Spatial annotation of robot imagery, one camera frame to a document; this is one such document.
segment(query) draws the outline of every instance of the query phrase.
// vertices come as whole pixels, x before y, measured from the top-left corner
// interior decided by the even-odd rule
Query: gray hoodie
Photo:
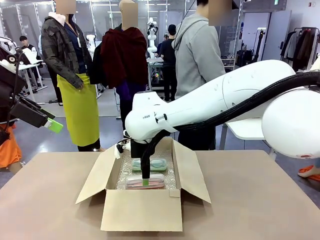
[[[172,47],[175,50],[178,82],[176,99],[226,73],[221,61],[217,30],[199,14],[186,17],[178,25]]]

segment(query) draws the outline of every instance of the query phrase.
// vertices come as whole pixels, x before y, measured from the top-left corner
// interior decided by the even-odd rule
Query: maroon sweater
[[[109,88],[117,87],[124,80],[148,84],[146,52],[147,42],[138,28],[109,29],[102,38],[100,51]]]

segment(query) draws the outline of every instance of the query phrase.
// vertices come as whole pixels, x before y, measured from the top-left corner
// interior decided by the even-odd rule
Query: white door
[[[281,59],[280,54],[288,34],[290,18],[291,10],[272,12],[262,60]]]

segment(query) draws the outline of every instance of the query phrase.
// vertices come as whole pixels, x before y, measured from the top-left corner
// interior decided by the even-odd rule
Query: open cardboard box
[[[171,150],[177,189],[116,189],[122,157],[115,158],[115,146],[101,153],[76,200],[76,204],[106,190],[102,231],[181,232],[181,189],[211,203],[197,155],[171,137],[155,151]]]

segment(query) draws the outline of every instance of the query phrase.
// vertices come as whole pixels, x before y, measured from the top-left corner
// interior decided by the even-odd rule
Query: bubble wrap
[[[176,176],[174,171],[174,162],[172,159],[172,150],[160,150],[156,151],[150,159],[165,159],[168,167],[166,171],[151,171],[150,174],[163,174],[164,175],[164,188],[165,189],[177,189]],[[141,175],[141,171],[132,171],[132,158],[130,152],[124,151],[122,154],[122,164],[120,168],[119,178],[116,184],[118,190],[126,189],[126,179],[129,176]]]

